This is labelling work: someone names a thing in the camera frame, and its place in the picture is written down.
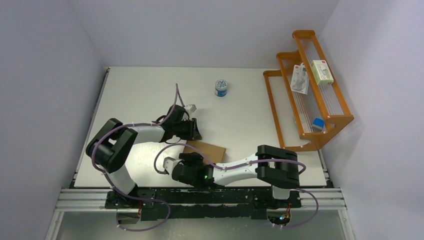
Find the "brown cardboard box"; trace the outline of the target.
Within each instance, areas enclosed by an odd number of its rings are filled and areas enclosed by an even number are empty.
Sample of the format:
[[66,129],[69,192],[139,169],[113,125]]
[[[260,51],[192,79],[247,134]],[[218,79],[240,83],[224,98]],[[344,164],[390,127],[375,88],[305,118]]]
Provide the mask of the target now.
[[205,143],[202,141],[187,141],[186,144],[198,149],[214,164],[222,163],[226,155],[227,149],[225,147]]

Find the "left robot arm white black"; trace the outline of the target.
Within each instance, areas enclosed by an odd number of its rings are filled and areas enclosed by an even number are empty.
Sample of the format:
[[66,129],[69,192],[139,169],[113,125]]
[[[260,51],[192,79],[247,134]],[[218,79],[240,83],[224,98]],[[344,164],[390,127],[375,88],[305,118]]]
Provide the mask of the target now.
[[171,106],[167,115],[152,123],[123,124],[110,118],[88,143],[85,153],[92,164],[106,175],[120,193],[118,201],[126,208],[134,207],[139,200],[139,187],[130,177],[126,160],[133,145],[141,143],[165,143],[176,137],[193,141],[202,138],[197,120],[192,117],[194,104]]

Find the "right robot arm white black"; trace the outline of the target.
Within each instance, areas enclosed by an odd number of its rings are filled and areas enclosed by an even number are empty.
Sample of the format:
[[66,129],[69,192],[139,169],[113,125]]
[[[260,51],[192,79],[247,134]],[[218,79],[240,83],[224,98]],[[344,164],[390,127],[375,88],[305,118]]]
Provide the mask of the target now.
[[228,163],[207,161],[202,153],[181,153],[177,159],[165,158],[163,168],[174,181],[202,190],[223,189],[243,180],[258,179],[271,185],[270,202],[282,207],[290,191],[300,187],[299,175],[306,166],[294,151],[260,145],[256,153]]

